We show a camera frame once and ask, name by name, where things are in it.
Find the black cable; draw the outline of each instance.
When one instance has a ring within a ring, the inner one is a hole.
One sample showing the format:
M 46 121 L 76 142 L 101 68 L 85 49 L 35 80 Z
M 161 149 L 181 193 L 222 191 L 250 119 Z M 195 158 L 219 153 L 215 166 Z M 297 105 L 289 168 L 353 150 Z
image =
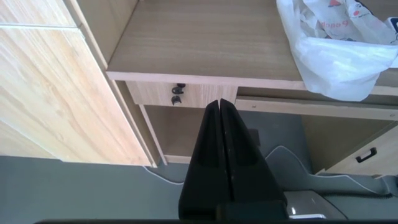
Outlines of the black cable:
M 376 194 L 359 194 L 352 192 L 317 192 L 317 194 L 321 195 L 322 197 L 358 197 L 358 198 L 374 198 L 374 199 L 390 199 L 394 197 L 392 193 L 388 193 L 385 195 L 376 195 Z
M 374 199 L 390 199 L 393 197 L 396 197 L 392 193 L 384 194 L 384 195 L 378 195 L 378 194 L 364 194 L 364 193 L 356 193 L 356 192 L 340 192 L 340 191 L 316 191 L 313 189 L 302 189 L 302 190 L 289 190 L 289 189 L 283 189 L 283 191 L 303 191 L 303 190 L 309 190 L 317 193 L 318 195 L 321 195 L 322 197 L 358 197 L 358 198 L 374 198 Z

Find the gray carpet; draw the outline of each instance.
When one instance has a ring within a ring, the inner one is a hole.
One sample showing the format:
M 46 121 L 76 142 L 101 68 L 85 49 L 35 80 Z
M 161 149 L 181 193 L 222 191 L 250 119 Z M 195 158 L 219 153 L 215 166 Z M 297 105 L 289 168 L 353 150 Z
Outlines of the gray carpet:
M 248 126 L 259 130 L 261 151 L 266 156 L 284 145 L 302 161 L 311 163 L 300 116 L 241 112 Z M 364 192 L 352 181 L 339 177 L 309 176 L 285 151 L 267 160 L 278 183 L 285 189 L 349 190 Z M 183 181 L 186 164 L 160 166 L 155 171 L 174 181 Z M 378 192 L 380 180 L 356 176 L 358 182 Z M 395 177 L 388 177 L 398 194 Z M 171 185 L 142 167 L 62 163 L 47 159 L 0 157 L 0 223 L 33 223 L 46 218 L 176 219 L 182 186 Z M 398 219 L 398 198 L 388 200 L 330 197 L 352 219 Z

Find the wood grain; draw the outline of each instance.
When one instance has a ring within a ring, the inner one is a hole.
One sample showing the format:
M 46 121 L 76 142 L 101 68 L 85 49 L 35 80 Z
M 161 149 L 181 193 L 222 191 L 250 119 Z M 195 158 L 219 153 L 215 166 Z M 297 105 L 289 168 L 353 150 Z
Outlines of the wood grain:
M 356 152 L 364 142 L 379 137 L 377 134 L 394 123 L 325 116 L 302 116 L 302 122 L 314 173 L 328 170 Z
M 150 165 L 78 29 L 0 37 L 5 123 L 63 161 Z
M 371 141 L 361 149 L 349 155 L 346 159 L 327 170 L 332 173 L 345 173 L 357 175 L 397 175 L 398 174 L 398 126 L 387 131 L 379 138 Z M 357 156 L 369 152 L 375 147 L 377 154 L 362 163 L 356 161 Z
M 172 88 L 176 83 L 127 82 L 134 102 L 140 105 L 205 108 L 209 103 L 226 99 L 235 102 L 236 86 L 186 84 L 184 94 L 179 95 L 181 103 L 173 105 Z
M 323 96 L 318 93 L 311 93 L 309 91 L 276 90 L 270 88 L 239 87 L 238 96 L 255 96 L 255 97 L 286 99 L 286 100 L 312 100 L 312 101 L 335 102 L 335 103 L 341 102 L 329 98 L 327 96 Z M 398 96 L 369 95 L 365 100 L 361 102 L 350 102 L 350 103 L 398 106 Z
M 91 11 L 89 7 L 90 4 L 96 4 L 96 1 L 80 2 L 70 0 L 65 3 L 76 23 L 81 24 L 81 33 L 84 35 L 91 53 L 102 70 L 105 80 L 108 82 L 115 99 L 122 109 L 126 121 L 136 135 L 137 140 L 150 160 L 152 167 L 157 167 L 157 163 L 161 155 L 157 151 L 154 139 L 150 134 L 150 130 L 146 125 L 146 121 L 139 106 L 134 104 L 125 82 L 110 80 L 104 73 L 109 60 L 109 58 L 105 58 L 104 53 L 108 52 L 110 53 L 108 56 L 110 56 L 114 50 L 111 49 L 112 46 L 116 47 L 121 36 L 121 25 L 126 25 L 127 23 L 127 21 L 123 21 L 122 18 L 125 20 L 128 19 L 129 15 L 126 13 L 126 10 L 133 10 L 132 4 L 135 4 L 135 1 L 114 2 L 109 0 L 108 2 L 99 2 L 99 6 L 101 7 L 94 6 L 96 8 L 96 12 Z M 104 18 L 109 19 L 109 21 L 103 23 L 102 26 L 99 26 L 98 22 L 103 18 L 97 18 L 98 15 L 105 15 L 106 17 Z M 113 30 L 115 33 L 107 35 L 104 33 L 104 30 Z
M 398 121 L 398 106 L 239 96 L 237 110 Z
M 145 109 L 167 162 L 189 162 L 205 110 L 169 106 Z
M 62 0 L 0 0 L 0 24 L 76 27 Z
M 56 159 L 26 136 L 0 121 L 0 156 L 22 156 Z
M 164 110 L 146 110 L 144 105 L 139 105 L 145 122 L 149 128 L 150 134 L 155 142 L 156 148 L 159 152 L 160 157 L 165 165 L 167 165 L 167 160 L 164 156 L 162 145 L 167 143 L 167 138 L 164 133 L 167 132 L 167 120 L 168 113 L 164 113 Z
M 78 0 L 107 62 L 111 59 L 136 4 L 137 0 Z
M 398 95 L 397 74 L 398 69 L 384 72 L 373 94 Z M 141 1 L 108 75 L 117 80 L 305 90 L 275 1 Z

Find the plastic bag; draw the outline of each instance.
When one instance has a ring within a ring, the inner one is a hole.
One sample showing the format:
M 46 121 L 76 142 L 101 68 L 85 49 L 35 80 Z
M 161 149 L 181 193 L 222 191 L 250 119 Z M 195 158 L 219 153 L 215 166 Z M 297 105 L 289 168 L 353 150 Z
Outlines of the plastic bag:
M 361 101 L 397 65 L 397 32 L 355 0 L 277 0 L 277 7 L 311 92 Z

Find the desk surface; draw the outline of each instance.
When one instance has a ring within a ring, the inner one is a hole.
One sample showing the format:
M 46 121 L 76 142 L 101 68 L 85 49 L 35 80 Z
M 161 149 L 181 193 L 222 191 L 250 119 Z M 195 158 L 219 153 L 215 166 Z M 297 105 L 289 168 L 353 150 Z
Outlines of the desk surface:
M 363 1 L 384 19 L 398 1 Z M 305 90 L 275 1 L 145 0 L 115 50 L 108 75 L 118 80 L 218 83 Z M 398 69 L 373 92 L 398 95 Z

